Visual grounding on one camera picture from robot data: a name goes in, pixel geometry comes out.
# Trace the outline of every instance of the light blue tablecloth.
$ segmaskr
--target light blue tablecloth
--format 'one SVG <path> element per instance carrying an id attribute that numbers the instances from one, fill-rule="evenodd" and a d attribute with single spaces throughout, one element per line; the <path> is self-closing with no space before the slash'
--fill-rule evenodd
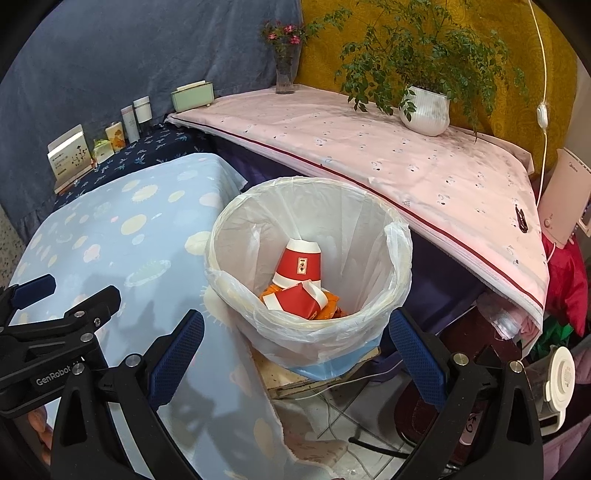
<path id="1" fill-rule="evenodd" d="M 211 227 L 244 179 L 221 158 L 191 154 L 86 193 L 54 212 L 27 247 L 12 283 L 50 273 L 56 293 L 14 322 L 62 317 L 108 285 L 122 305 L 98 331 L 110 365 L 143 353 L 189 309 L 206 320 L 205 339 L 172 402 L 158 414 L 205 480 L 325 480 L 297 462 L 282 440 L 231 310 L 207 285 L 203 250 Z M 150 476 L 119 408 L 112 409 L 135 469 Z M 48 407 L 55 418 L 57 401 Z"/>

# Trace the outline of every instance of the floor tile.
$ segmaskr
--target floor tile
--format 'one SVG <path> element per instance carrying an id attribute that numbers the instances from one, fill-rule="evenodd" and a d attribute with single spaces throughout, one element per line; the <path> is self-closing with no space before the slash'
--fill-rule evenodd
<path id="1" fill-rule="evenodd" d="M 345 411 L 367 384 L 368 380 L 359 380 L 331 388 L 322 395 L 337 410 Z"/>
<path id="2" fill-rule="evenodd" d="M 322 398 L 313 397 L 305 400 L 274 400 L 273 406 L 280 415 L 281 422 L 289 421 L 293 425 L 292 430 L 299 429 L 303 436 L 308 439 L 317 439 L 322 435 L 329 426 L 328 405 Z M 335 421 L 340 416 L 340 412 L 334 408 L 330 413 L 331 421 Z"/>
<path id="3" fill-rule="evenodd" d="M 410 377 L 400 373 L 384 383 L 369 383 L 345 410 L 347 416 L 390 446 L 403 445 L 394 425 L 394 406 Z"/>
<path id="4" fill-rule="evenodd" d="M 392 477 L 398 472 L 398 469 L 402 466 L 404 460 L 400 458 L 393 458 L 386 468 L 375 478 L 375 480 L 391 480 Z"/>
<path id="5" fill-rule="evenodd" d="M 361 429 L 355 422 L 345 415 L 340 416 L 333 424 L 332 431 L 339 440 L 348 440 L 350 437 L 356 437 L 359 440 L 370 443 L 382 448 L 388 448 L 386 444 L 380 442 L 377 438 L 369 432 Z M 329 440 L 334 438 L 333 433 L 328 430 L 321 437 L 320 440 Z M 335 473 L 345 480 L 372 480 L 383 468 L 388 464 L 392 457 L 382 455 L 381 453 L 372 452 L 371 450 L 362 448 L 360 446 L 349 444 L 349 452 L 354 453 L 368 470 L 368 476 L 359 462 L 350 454 L 346 453 L 341 460 L 339 460 L 335 467 Z"/>

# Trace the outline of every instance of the human hand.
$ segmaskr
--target human hand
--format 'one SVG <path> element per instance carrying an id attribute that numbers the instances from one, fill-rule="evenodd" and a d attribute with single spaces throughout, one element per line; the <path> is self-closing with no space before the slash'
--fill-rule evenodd
<path id="1" fill-rule="evenodd" d="M 45 407 L 40 407 L 30 411 L 27 414 L 27 419 L 37 432 L 39 441 L 43 444 L 43 451 L 41 458 L 49 465 L 51 463 L 51 443 L 53 441 L 53 429 L 47 424 L 47 410 Z"/>

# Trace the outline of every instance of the yellow curtain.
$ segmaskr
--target yellow curtain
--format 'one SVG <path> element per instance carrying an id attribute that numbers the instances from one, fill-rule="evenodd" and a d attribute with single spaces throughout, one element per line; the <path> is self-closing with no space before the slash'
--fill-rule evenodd
<path id="1" fill-rule="evenodd" d="M 298 83 L 338 92 L 339 77 L 335 71 L 342 64 L 339 56 L 342 45 L 363 37 L 365 24 L 376 18 L 376 11 L 356 0 L 301 0 L 304 20 L 321 17 L 340 6 L 353 12 L 343 32 L 327 27 L 319 38 L 304 47 L 298 74 Z M 544 91 L 544 63 L 538 35 L 530 7 L 525 0 L 472 0 L 472 7 L 464 7 L 459 0 L 448 0 L 447 7 L 455 21 L 488 33 L 497 30 L 507 43 L 514 66 L 523 69 L 530 90 L 526 105 L 517 89 L 507 91 L 499 87 L 495 111 L 490 118 L 480 116 L 481 130 L 502 138 L 531 152 L 536 171 L 541 171 L 544 136 L 537 124 L 535 109 Z M 563 146 L 569 128 L 577 85 L 576 55 L 552 20 L 534 6 L 548 65 L 546 101 L 550 114 L 548 128 L 548 156 L 546 169 L 556 162 L 556 149 Z M 452 124 L 468 127 L 457 108 L 451 111 Z"/>

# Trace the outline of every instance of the red paper cup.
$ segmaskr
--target red paper cup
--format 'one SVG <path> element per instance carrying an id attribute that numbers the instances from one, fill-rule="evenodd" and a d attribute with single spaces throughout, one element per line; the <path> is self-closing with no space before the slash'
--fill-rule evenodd
<path id="1" fill-rule="evenodd" d="M 290 288 L 306 280 L 320 288 L 320 247 L 316 242 L 292 238 L 279 260 L 273 283 Z"/>
<path id="2" fill-rule="evenodd" d="M 308 320 L 316 318 L 329 302 L 324 292 L 310 280 L 265 295 L 262 299 L 269 310 L 282 310 Z"/>

